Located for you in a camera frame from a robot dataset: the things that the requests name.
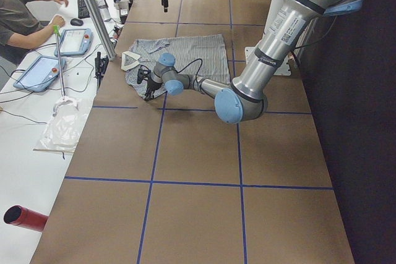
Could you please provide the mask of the water bottle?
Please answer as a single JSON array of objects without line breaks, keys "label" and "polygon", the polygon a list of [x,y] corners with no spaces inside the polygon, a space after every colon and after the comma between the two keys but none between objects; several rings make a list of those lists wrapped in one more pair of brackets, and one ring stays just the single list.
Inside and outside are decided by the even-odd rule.
[{"label": "water bottle", "polygon": [[100,15],[104,22],[109,22],[111,20],[110,12],[108,10],[108,5],[106,0],[96,0],[97,6],[100,11]]}]

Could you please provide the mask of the red cylinder tube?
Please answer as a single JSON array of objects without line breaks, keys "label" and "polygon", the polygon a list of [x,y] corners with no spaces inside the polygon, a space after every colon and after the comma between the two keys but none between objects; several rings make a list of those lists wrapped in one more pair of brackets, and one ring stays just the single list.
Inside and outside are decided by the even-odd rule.
[{"label": "red cylinder tube", "polygon": [[3,220],[6,224],[42,232],[48,216],[20,205],[14,205],[5,212]]}]

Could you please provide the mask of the lower blue teach pendant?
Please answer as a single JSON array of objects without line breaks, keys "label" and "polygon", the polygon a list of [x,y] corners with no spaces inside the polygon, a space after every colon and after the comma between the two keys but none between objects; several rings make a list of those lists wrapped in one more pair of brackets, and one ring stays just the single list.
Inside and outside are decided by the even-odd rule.
[{"label": "lower blue teach pendant", "polygon": [[13,83],[13,87],[31,92],[43,92],[58,75],[58,59],[40,55]]}]

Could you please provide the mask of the blue teach pendant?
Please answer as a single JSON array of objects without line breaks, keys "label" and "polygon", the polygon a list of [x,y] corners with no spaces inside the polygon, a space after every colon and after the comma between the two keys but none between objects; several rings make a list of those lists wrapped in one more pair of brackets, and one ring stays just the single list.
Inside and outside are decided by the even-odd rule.
[{"label": "blue teach pendant", "polygon": [[13,83],[13,87],[31,92],[43,92],[58,75],[58,59],[40,55]]},{"label": "blue teach pendant", "polygon": [[60,37],[61,56],[83,56],[90,49],[93,32],[89,28],[63,30]]}]

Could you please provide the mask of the person in grey shirt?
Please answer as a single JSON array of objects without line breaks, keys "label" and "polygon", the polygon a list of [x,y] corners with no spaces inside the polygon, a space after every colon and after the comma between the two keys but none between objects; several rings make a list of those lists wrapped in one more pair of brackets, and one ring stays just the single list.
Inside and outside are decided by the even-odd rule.
[{"label": "person in grey shirt", "polygon": [[68,0],[1,0],[1,57],[15,65],[20,64],[30,50],[51,37],[53,26],[65,25],[60,15],[55,15],[48,25],[43,25],[27,7],[27,3],[33,1],[69,5]]}]

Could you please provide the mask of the clear plastic bag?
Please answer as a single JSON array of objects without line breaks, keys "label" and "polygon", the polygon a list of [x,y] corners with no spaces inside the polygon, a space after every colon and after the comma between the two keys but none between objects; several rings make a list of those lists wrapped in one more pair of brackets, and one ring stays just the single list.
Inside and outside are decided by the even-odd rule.
[{"label": "clear plastic bag", "polygon": [[73,153],[91,107],[92,100],[62,96],[55,103],[53,115],[45,126],[34,150]]}]

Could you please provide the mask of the silver reacher grabber stick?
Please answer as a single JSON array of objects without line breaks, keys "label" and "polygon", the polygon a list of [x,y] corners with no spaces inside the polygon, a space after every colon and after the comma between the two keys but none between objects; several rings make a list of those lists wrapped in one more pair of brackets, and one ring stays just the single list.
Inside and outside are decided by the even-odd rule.
[{"label": "silver reacher grabber stick", "polygon": [[64,76],[63,76],[63,65],[61,59],[60,52],[60,33],[59,26],[53,25],[53,31],[56,39],[56,53],[58,58],[58,66],[59,66],[59,80],[61,84],[61,97],[57,100],[53,107],[53,117],[55,117],[60,109],[60,107],[71,104],[75,109],[78,109],[78,102],[75,98],[66,95],[65,86],[64,86]]}]

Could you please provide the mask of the aluminium frame post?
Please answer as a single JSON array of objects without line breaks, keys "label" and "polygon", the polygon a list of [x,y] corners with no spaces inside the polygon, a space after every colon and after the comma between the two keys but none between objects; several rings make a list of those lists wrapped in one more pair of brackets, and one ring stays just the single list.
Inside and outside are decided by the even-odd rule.
[{"label": "aluminium frame post", "polygon": [[88,7],[90,17],[93,21],[95,29],[100,37],[100,41],[107,53],[107,57],[110,61],[113,61],[116,57],[116,52],[114,46],[110,40],[109,34],[105,27],[105,23],[101,17],[100,10],[97,6],[96,0],[84,0]]}]

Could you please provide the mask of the black keyboard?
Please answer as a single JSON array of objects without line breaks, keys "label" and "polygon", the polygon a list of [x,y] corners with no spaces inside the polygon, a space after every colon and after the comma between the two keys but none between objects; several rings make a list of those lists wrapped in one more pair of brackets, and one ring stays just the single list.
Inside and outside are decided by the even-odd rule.
[{"label": "black keyboard", "polygon": [[77,13],[79,19],[86,19],[90,17],[88,7],[84,0],[77,0]]}]

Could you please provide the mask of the black computer mouse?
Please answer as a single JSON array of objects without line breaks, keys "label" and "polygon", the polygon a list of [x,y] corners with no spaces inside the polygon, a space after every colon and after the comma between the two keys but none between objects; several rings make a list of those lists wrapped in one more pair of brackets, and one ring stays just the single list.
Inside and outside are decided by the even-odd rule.
[{"label": "black computer mouse", "polygon": [[80,27],[80,26],[83,26],[84,21],[83,21],[82,19],[73,18],[73,19],[70,20],[70,24],[71,24],[72,26],[78,26],[78,27]]}]

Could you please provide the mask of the navy white striped polo shirt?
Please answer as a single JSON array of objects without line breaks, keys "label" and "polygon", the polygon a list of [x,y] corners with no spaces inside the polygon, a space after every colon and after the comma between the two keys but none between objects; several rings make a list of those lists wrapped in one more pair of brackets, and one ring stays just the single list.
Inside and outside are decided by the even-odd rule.
[{"label": "navy white striped polo shirt", "polygon": [[137,39],[128,51],[122,53],[121,69],[128,85],[144,97],[147,83],[137,83],[141,65],[154,70],[164,53],[175,57],[175,68],[181,74],[200,75],[216,82],[228,84],[230,71],[223,35],[182,36],[157,40]]}]

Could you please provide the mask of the black tripod on desk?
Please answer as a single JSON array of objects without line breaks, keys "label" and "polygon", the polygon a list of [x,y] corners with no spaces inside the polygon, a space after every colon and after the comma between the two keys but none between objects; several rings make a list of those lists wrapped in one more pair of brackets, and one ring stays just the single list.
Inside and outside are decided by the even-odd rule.
[{"label": "black tripod on desk", "polygon": [[95,58],[95,78],[97,79],[97,92],[99,91],[101,82],[106,73],[107,67],[109,63],[109,58],[102,57],[101,52],[97,52],[97,56]]}]

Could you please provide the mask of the upper blue teach pendant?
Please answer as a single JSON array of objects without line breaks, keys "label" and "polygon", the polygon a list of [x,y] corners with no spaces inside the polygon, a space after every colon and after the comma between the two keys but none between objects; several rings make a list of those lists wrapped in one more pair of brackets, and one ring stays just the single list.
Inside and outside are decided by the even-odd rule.
[{"label": "upper blue teach pendant", "polygon": [[93,32],[89,28],[63,30],[60,37],[61,56],[83,56],[90,49]]}]

